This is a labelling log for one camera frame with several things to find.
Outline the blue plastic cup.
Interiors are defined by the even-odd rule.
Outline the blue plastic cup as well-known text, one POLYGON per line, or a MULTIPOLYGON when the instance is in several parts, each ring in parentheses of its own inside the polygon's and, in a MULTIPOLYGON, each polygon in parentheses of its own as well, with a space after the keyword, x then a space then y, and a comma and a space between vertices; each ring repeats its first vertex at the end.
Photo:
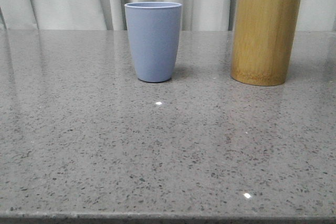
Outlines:
POLYGON ((179 45, 182 4, 136 2, 124 7, 138 79, 151 83, 170 80, 179 45))

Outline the bamboo cylinder holder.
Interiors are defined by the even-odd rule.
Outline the bamboo cylinder holder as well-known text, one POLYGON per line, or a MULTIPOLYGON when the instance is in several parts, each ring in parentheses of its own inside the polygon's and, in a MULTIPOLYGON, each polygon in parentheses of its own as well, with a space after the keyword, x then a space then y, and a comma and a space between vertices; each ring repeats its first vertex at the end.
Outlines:
POLYGON ((283 84, 300 0, 238 0, 230 75, 255 86, 283 84))

